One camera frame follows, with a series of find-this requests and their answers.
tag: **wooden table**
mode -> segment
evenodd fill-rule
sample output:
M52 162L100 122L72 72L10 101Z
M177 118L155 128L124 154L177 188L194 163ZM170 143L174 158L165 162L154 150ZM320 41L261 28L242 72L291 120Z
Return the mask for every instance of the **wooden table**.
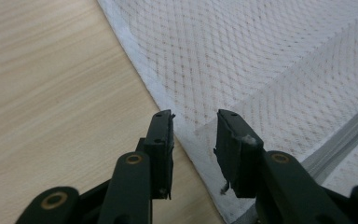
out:
M95 0L0 0L0 223L45 189L110 178L157 111ZM154 223L223 223L178 142L173 159Z

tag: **wood grain surface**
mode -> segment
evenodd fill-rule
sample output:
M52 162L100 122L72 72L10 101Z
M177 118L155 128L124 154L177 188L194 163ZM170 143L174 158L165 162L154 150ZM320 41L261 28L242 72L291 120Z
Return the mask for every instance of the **wood grain surface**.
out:
M46 189L110 178L156 112L96 0L0 0L0 223ZM154 223L223 223L177 142L173 159Z

